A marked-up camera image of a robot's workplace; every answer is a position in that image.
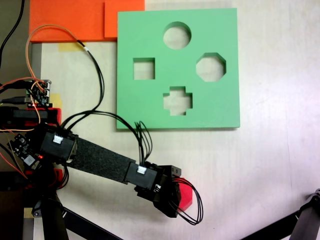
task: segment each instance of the wire bundle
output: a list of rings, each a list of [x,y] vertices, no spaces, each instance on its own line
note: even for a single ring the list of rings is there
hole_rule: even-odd
[[[135,124],[135,131],[138,135],[138,142],[143,143],[145,147],[145,151],[144,151],[143,146],[141,147],[141,145],[139,144],[139,164],[145,167],[146,160],[150,156],[153,149],[152,139],[146,125],[142,121],[135,122],[134,124]]]
[[[188,180],[181,178],[181,177],[173,177],[172,181],[174,183],[179,183],[179,184],[185,184],[189,187],[191,187],[195,193],[196,196],[196,201],[197,201],[197,205],[198,205],[198,213],[197,213],[197,217],[196,219],[194,219],[193,217],[189,216],[185,211],[183,211],[178,205],[176,205],[172,200],[169,200],[169,205],[173,208],[173,209],[177,209],[177,213],[180,215],[180,217],[182,217],[186,222],[188,222],[189,224],[195,226],[199,223],[201,223],[201,221],[204,218],[204,206],[202,204],[202,200],[200,197],[199,192],[197,191],[197,189],[195,188],[195,186],[193,186]]]
[[[23,11],[23,8],[24,8],[24,0],[22,1],[22,6],[21,6],[21,15],[22,15],[22,11]],[[56,125],[59,127],[59,128],[65,128],[66,125],[70,122],[70,120],[72,120],[74,117],[76,116],[81,116],[79,119],[77,119],[76,121],[74,121],[70,126],[67,127],[67,130],[71,131],[71,129],[78,123],[80,122],[81,120],[83,120],[84,118],[88,117],[89,115],[104,115],[104,116],[109,116],[109,117],[112,117],[112,118],[115,118],[116,120],[120,121],[121,123],[123,123],[133,134],[134,136],[136,137],[137,141],[138,141],[138,147],[139,147],[139,163],[141,166],[145,166],[145,162],[146,160],[148,159],[148,157],[150,156],[151,152],[152,152],[152,149],[153,149],[153,143],[152,143],[152,139],[151,139],[151,136],[149,134],[149,131],[147,130],[145,124],[143,122],[135,122],[135,127],[136,129],[134,129],[133,127],[131,127],[131,125],[129,123],[127,123],[122,117],[114,114],[114,113],[111,113],[111,112],[104,112],[104,111],[98,111],[97,108],[100,106],[100,104],[102,103],[103,101],[103,98],[104,98],[104,94],[105,94],[105,82],[104,82],[104,77],[103,77],[103,74],[102,74],[102,71],[96,61],[96,59],[94,58],[94,56],[91,54],[91,52],[89,51],[89,49],[82,43],[82,41],[80,41],[71,31],[69,31],[67,28],[63,27],[63,26],[60,26],[60,25],[56,25],[56,24],[45,24],[45,25],[42,25],[42,26],[39,26],[37,27],[35,30],[33,30],[31,32],[31,34],[29,35],[28,39],[27,39],[27,42],[26,42],[26,45],[25,45],[25,59],[26,59],[26,64],[28,66],[28,69],[29,69],[29,72],[31,74],[32,77],[26,77],[26,78],[20,78],[20,79],[16,79],[16,80],[13,80],[11,82],[16,82],[16,81],[20,81],[20,80],[25,80],[25,79],[33,79],[35,82],[34,84],[32,85],[31,89],[27,88],[26,87],[26,90],[29,92],[29,94],[31,95],[31,100],[32,100],[32,103],[33,102],[33,98],[35,100],[37,100],[39,103],[41,103],[41,101],[39,101],[39,99],[33,94],[32,92],[32,88],[35,86],[35,84],[37,84],[37,87],[41,90],[41,86],[39,84],[39,82],[41,80],[37,79],[36,78],[36,75],[31,67],[31,64],[30,64],[30,59],[29,59],[29,45],[30,45],[30,41],[31,41],[31,38],[32,36],[37,32],[39,31],[40,29],[46,29],[46,28],[57,28],[57,29],[61,29],[65,32],[67,32],[68,34],[70,34],[82,47],[83,49],[87,52],[87,54],[89,55],[89,57],[91,58],[94,66],[95,66],[95,69],[97,71],[97,74],[98,74],[98,80],[99,80],[99,87],[100,87],[100,94],[99,94],[99,101],[97,103],[97,105],[92,108],[92,110],[87,110],[87,111],[83,111],[83,112],[80,112],[80,113],[77,113],[77,114],[74,114],[70,117],[68,117],[62,124],[61,126],[59,125],[59,123],[57,122]],[[11,82],[8,82],[7,84],[4,84],[4,85],[0,85],[0,89],[5,87],[6,85],[10,84]],[[41,119],[40,119],[40,115],[38,113],[38,110],[34,105],[34,108],[39,116],[39,124],[41,122]],[[19,129],[9,129],[9,130],[2,130],[3,132],[4,131],[20,131],[20,132],[27,132],[27,131],[33,131],[33,129],[28,129],[28,130],[19,130]],[[63,178],[62,178],[62,185],[59,186],[57,189],[61,189],[63,188],[67,183],[68,183],[68,180],[69,180],[69,171],[68,171],[68,168],[67,168],[67,164],[63,164],[63,168],[64,168],[64,174],[63,174]]]

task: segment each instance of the octagonal hole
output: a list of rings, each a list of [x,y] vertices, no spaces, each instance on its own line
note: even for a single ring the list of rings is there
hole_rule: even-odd
[[[172,22],[164,30],[163,41],[171,49],[183,49],[190,43],[190,40],[190,28],[183,22]]]
[[[217,82],[226,72],[226,60],[216,52],[203,54],[196,64],[196,74],[205,82]]]

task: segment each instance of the red block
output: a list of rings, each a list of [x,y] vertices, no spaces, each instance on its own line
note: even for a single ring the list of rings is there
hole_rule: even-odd
[[[190,186],[182,183],[179,183],[179,188],[181,193],[179,208],[185,211],[192,204],[193,189]]]

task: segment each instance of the green shape sorter board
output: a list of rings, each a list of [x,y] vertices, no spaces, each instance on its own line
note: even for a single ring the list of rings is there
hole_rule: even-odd
[[[171,26],[183,26],[190,42],[172,49],[164,42]],[[196,64],[216,56],[225,64],[218,81],[204,81]],[[154,79],[135,80],[134,62],[154,61]],[[170,115],[164,96],[184,88],[192,95],[185,115]],[[240,126],[237,9],[127,11],[118,13],[117,114],[149,129]],[[118,129],[126,128],[117,122]]]

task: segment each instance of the yellow tape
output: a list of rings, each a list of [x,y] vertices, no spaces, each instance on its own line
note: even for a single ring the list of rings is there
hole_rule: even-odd
[[[54,108],[62,109],[62,100],[59,93],[50,93],[50,103]]]
[[[76,52],[83,51],[84,48],[77,42],[60,42],[58,43],[58,51],[59,52]]]

